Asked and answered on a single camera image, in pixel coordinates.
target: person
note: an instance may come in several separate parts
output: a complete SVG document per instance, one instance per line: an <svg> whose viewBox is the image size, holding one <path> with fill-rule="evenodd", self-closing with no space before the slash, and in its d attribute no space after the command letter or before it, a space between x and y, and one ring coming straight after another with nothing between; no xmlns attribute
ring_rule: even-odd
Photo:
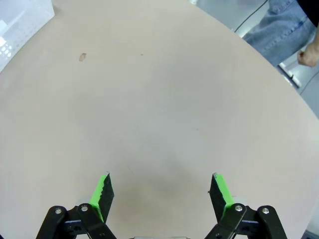
<svg viewBox="0 0 319 239"><path fill-rule="evenodd" d="M269 9L243 39L273 66L296 53L314 37L298 63L314 67L319 61L319 0L269 0Z"/></svg>

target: screw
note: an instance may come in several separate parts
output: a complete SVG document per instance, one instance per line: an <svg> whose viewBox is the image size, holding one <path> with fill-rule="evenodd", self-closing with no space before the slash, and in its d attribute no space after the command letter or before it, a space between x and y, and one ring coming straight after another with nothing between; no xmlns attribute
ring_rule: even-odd
<svg viewBox="0 0 319 239"><path fill-rule="evenodd" d="M88 207L87 207L87 206L83 206L83 207L81 208L81 210L82 210L83 212L85 212L85 211L88 210Z"/></svg>
<svg viewBox="0 0 319 239"><path fill-rule="evenodd" d="M243 210L243 208L242 208L241 206L239 206L239 205L238 205L238 206L236 206L236 207L235 207L235 210L236 210L236 211L238 211L238 212L240 212L240 211L242 211L242 210Z"/></svg>
<svg viewBox="0 0 319 239"><path fill-rule="evenodd" d="M268 208L263 208L263 209L262 209L262 212L263 212L264 214L268 214L268 213L269 213L269 210L268 210Z"/></svg>
<svg viewBox="0 0 319 239"><path fill-rule="evenodd" d="M60 208L57 208L56 210L55 210L55 213L56 214L60 214L62 212L62 210L60 209Z"/></svg>

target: jeans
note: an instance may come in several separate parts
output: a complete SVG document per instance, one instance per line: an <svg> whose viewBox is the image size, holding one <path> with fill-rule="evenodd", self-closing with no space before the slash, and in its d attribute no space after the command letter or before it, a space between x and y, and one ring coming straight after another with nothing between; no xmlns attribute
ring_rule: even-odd
<svg viewBox="0 0 319 239"><path fill-rule="evenodd" d="M269 0L269 9L243 39L273 66L304 47L316 27L296 0Z"/></svg>

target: table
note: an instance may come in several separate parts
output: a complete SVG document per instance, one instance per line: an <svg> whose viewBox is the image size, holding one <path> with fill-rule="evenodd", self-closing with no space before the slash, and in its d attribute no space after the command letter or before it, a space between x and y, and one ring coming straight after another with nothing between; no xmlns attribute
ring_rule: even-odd
<svg viewBox="0 0 319 239"><path fill-rule="evenodd" d="M0 232L35 238L111 172L108 226L204 238L213 172L299 239L319 195L319 124L248 44L185 0L56 0L0 75Z"/></svg>

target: white plastic container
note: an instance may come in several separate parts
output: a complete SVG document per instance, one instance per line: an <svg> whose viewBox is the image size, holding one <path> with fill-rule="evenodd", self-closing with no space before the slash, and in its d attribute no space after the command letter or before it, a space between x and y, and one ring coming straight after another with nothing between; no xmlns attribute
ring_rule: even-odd
<svg viewBox="0 0 319 239"><path fill-rule="evenodd" d="M0 0L0 72L53 17L51 0Z"/></svg>

